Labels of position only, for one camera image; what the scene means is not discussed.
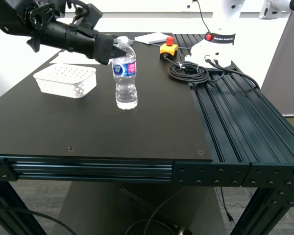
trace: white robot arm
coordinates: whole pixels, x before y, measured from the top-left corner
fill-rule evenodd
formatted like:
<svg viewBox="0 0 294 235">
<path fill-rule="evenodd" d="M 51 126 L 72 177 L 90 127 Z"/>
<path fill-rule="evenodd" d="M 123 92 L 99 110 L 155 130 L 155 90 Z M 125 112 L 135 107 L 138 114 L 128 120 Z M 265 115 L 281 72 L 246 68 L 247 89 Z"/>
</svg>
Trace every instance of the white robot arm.
<svg viewBox="0 0 294 235">
<path fill-rule="evenodd" d="M 194 45 L 191 55 L 185 60 L 205 68 L 213 68 L 206 62 L 218 60 L 219 65 L 231 69 L 231 50 L 233 48 L 236 23 L 238 22 L 245 0 L 218 0 L 212 17 L 212 25 L 204 40 Z M 294 11 L 294 0 L 265 0 L 260 19 L 277 19 L 280 14 Z"/>
<path fill-rule="evenodd" d="M 262 20 L 278 19 L 281 13 L 294 11 L 294 0 L 265 0 L 259 18 Z"/>
</svg>

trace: white wall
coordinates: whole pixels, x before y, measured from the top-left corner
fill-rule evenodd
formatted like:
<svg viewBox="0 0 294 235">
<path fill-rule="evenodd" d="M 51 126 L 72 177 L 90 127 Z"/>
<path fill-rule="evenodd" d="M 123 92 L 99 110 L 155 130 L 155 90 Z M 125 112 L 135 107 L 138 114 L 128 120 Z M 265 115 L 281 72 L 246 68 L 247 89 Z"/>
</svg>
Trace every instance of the white wall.
<svg viewBox="0 0 294 235">
<path fill-rule="evenodd" d="M 59 51 L 41 46 L 41 51 L 35 53 L 27 40 L 0 30 L 0 96 Z"/>
<path fill-rule="evenodd" d="M 251 6 L 247 8 L 254 11 L 253 4 L 250 4 L 251 1 L 246 0 L 247 6 Z M 211 6 L 213 5 L 206 4 L 206 10 L 209 11 Z M 61 19 L 61 21 L 69 23 L 71 19 Z M 205 21 L 208 25 L 212 24 L 211 18 L 207 18 Z M 254 77 L 259 85 L 262 85 L 265 79 L 286 22 L 285 18 L 272 21 L 248 18 L 239 20 L 233 61 L 243 72 Z M 101 32 L 158 31 L 198 34 L 206 32 L 200 18 L 157 18 L 154 16 L 135 19 L 103 17 L 96 25 L 96 29 Z M 26 37 L 11 36 L 0 31 L 0 96 L 59 51 L 55 48 L 41 46 L 40 52 L 34 53 L 26 44 L 27 40 Z"/>
<path fill-rule="evenodd" d="M 220 0 L 199 0 L 202 12 L 213 12 Z M 92 3 L 102 12 L 194 12 L 197 2 L 187 8 L 187 0 L 83 0 Z M 264 0 L 245 0 L 242 12 L 259 12 Z"/>
</svg>

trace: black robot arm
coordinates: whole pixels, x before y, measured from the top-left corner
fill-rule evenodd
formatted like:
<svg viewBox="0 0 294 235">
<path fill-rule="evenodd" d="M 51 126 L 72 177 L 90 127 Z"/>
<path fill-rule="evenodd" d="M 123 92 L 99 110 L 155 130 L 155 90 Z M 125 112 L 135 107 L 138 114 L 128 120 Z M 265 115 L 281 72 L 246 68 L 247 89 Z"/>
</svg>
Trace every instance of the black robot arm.
<svg viewBox="0 0 294 235">
<path fill-rule="evenodd" d="M 72 24 L 58 22 L 66 3 L 75 7 Z M 109 59 L 126 53 L 113 46 L 111 35 L 93 30 L 102 13 L 92 4 L 79 0 L 0 0 L 0 29 L 8 34 L 30 36 L 35 52 L 40 44 L 78 52 L 107 65 Z"/>
</svg>

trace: black tabletop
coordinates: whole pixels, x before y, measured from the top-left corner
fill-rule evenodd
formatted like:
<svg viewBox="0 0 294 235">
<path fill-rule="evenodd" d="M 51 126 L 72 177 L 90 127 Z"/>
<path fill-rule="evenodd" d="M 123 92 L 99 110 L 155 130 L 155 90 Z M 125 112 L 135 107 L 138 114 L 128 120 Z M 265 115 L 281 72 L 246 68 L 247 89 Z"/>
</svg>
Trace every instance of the black tabletop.
<svg viewBox="0 0 294 235">
<path fill-rule="evenodd" d="M 0 155 L 210 161 L 188 84 L 170 79 L 159 47 L 134 42 L 133 48 L 135 109 L 117 107 L 111 66 L 85 65 L 97 69 L 97 86 L 83 98 L 40 92 L 33 74 L 49 60 L 0 98 Z"/>
</svg>

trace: table leg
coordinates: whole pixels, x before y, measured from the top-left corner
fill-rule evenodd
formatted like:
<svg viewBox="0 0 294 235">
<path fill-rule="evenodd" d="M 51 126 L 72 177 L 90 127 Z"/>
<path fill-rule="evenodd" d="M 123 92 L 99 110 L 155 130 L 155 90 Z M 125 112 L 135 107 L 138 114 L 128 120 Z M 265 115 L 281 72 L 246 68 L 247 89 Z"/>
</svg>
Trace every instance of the table leg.
<svg viewBox="0 0 294 235">
<path fill-rule="evenodd" d="M 0 206 L 27 209 L 8 182 L 0 182 Z M 47 235 L 31 214 L 0 210 L 0 225 L 10 235 Z"/>
<path fill-rule="evenodd" d="M 286 191 L 258 188 L 231 235 L 267 235 L 285 213 L 294 206 Z"/>
</svg>

